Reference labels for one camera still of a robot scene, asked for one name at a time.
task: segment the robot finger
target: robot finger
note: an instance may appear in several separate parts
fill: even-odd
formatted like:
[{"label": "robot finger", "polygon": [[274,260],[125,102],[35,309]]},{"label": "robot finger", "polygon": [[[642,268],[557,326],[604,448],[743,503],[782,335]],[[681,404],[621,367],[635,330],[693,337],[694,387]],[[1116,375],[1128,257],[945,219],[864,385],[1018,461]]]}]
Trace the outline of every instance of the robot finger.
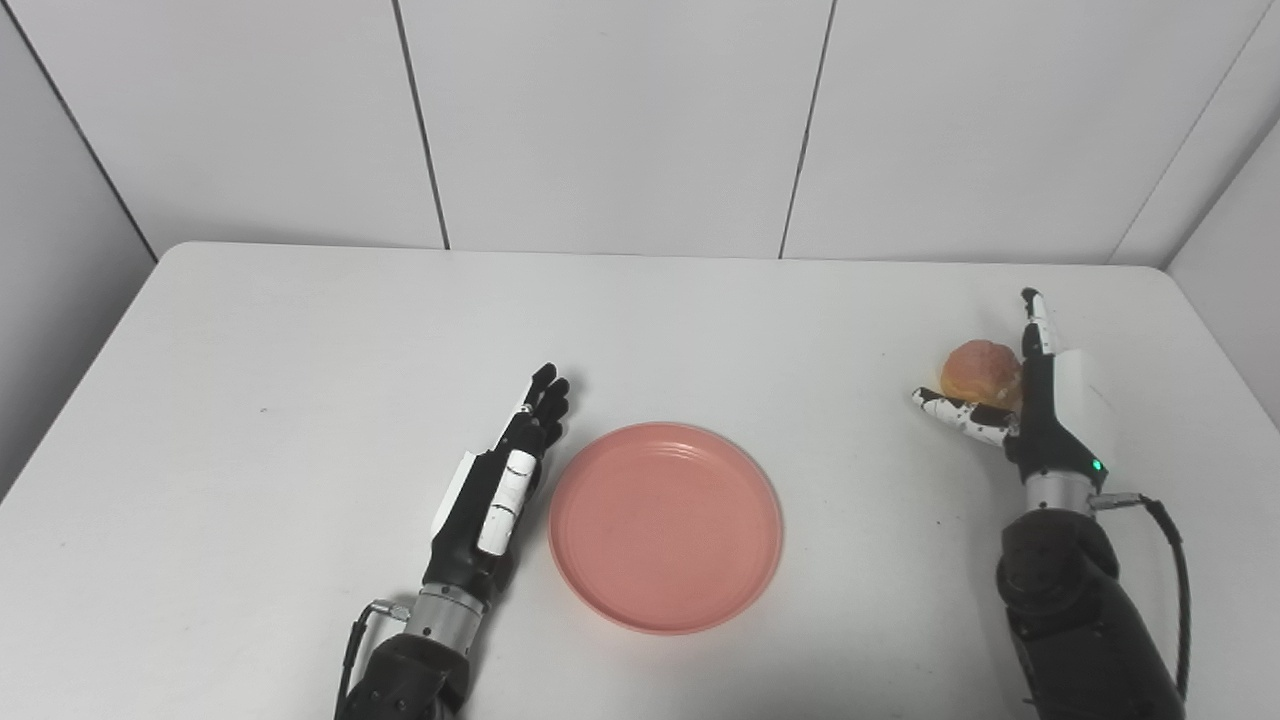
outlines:
[{"label": "robot finger", "polygon": [[558,441],[562,434],[564,434],[563,425],[561,425],[559,423],[552,423],[547,428],[547,447],[556,445],[556,441]]},{"label": "robot finger", "polygon": [[534,377],[529,380],[529,391],[525,392],[525,405],[532,407],[538,404],[538,398],[547,392],[548,386],[556,379],[556,365],[548,363],[534,373]]},{"label": "robot finger", "polygon": [[911,393],[911,400],[920,410],[924,410],[943,424],[974,439],[997,447],[1005,445],[1005,439],[1018,421],[1018,415],[1010,410],[980,402],[965,402],[940,392],[933,392],[927,387],[916,388]]},{"label": "robot finger", "polygon": [[1027,302],[1023,357],[1036,357],[1057,352],[1057,334],[1053,332],[1053,323],[1048,319],[1048,307],[1044,305],[1044,296],[1033,287],[1024,287],[1023,300]]},{"label": "robot finger", "polygon": [[563,397],[543,398],[534,410],[534,419],[543,427],[550,425],[568,413],[568,400]]},{"label": "robot finger", "polygon": [[564,378],[557,378],[554,383],[547,386],[547,389],[543,392],[543,398],[539,401],[539,404],[548,402],[556,398],[563,398],[567,396],[568,396],[568,380],[566,380]]}]

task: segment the black fingertip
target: black fingertip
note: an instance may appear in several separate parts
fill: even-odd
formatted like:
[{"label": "black fingertip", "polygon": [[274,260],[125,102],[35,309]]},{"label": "black fingertip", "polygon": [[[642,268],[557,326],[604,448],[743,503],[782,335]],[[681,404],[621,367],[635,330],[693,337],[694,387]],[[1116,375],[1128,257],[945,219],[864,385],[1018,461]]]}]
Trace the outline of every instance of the black fingertip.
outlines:
[{"label": "black fingertip", "polygon": [[547,397],[564,397],[564,396],[567,396],[568,395],[568,380],[566,380],[564,378],[561,378],[561,379],[556,380],[554,383],[552,383],[547,388],[547,392],[544,395]]},{"label": "black fingertip", "polygon": [[538,405],[538,410],[534,411],[534,416],[543,425],[549,425],[568,413],[568,400],[563,397],[553,397],[550,400],[543,398]]},{"label": "black fingertip", "polygon": [[1033,313],[1032,300],[1036,300],[1037,295],[1039,295],[1039,291],[1036,290],[1034,287],[1024,287],[1023,288],[1023,302],[1027,304],[1027,316],[1028,318],[1030,318],[1030,315]]},{"label": "black fingertip", "polygon": [[548,364],[543,365],[541,368],[539,368],[536,373],[534,373],[534,383],[532,384],[534,384],[534,387],[541,389],[541,388],[552,384],[552,380],[554,380],[554,379],[556,379],[556,365],[548,363]]}]

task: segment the white wall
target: white wall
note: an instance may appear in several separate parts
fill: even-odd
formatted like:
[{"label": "white wall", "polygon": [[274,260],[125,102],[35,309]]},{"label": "white wall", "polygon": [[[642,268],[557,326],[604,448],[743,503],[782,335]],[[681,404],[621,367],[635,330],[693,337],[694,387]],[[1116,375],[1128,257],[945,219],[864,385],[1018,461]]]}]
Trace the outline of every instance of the white wall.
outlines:
[{"label": "white wall", "polygon": [[439,247],[389,0],[9,0],[157,251]]},{"label": "white wall", "polygon": [[1274,0],[9,1],[161,251],[443,245],[398,6],[465,250],[1160,265],[1280,106]]},{"label": "white wall", "polygon": [[1174,258],[1169,273],[1280,424],[1277,272],[1280,129],[1274,129]]},{"label": "white wall", "polygon": [[1270,5],[840,3],[787,256],[1106,263]]},{"label": "white wall", "polygon": [[0,496],[151,268],[0,9]]},{"label": "white wall", "polygon": [[777,258],[829,0],[403,0],[453,247]]}]

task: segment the robotic arm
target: robotic arm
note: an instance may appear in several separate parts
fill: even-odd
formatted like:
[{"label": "robotic arm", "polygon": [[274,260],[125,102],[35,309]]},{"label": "robotic arm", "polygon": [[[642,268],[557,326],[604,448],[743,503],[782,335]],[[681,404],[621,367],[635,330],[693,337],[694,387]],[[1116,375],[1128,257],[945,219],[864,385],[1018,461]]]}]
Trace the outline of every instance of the robotic arm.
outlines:
[{"label": "robotic arm", "polygon": [[[1062,351],[1039,292],[1023,291],[1021,415],[928,388],[922,410],[1005,448],[1018,465],[1027,511],[1005,528],[996,585],[1039,716],[1044,720],[1181,720],[1190,637],[1187,562],[1161,503],[1102,495],[1112,455],[1111,407],[1080,350]],[[1179,577],[1178,679],[1121,589],[1120,566],[1097,510],[1143,505],[1174,547]]]},{"label": "robotic arm", "polygon": [[[568,382],[556,375],[552,364],[538,370],[497,445],[463,456],[434,523],[431,560],[413,607],[374,601],[352,626],[337,720],[445,720],[466,702],[471,642],[511,580],[511,534],[568,413]],[[348,693],[374,612],[403,621],[404,632],[374,650],[365,676]]]}]

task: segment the silver cylinder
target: silver cylinder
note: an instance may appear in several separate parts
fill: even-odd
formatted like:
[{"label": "silver cylinder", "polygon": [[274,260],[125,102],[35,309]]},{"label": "silver cylinder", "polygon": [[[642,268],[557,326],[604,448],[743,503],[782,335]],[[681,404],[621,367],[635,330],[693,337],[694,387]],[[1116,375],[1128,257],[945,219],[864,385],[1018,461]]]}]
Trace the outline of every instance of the silver cylinder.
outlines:
[{"label": "silver cylinder", "polygon": [[404,632],[467,655],[484,612],[484,603],[456,585],[429,583],[419,591]]},{"label": "silver cylinder", "polygon": [[1070,470],[1050,470],[1027,478],[1027,511],[1032,510],[1071,510],[1093,516],[1093,480]]}]

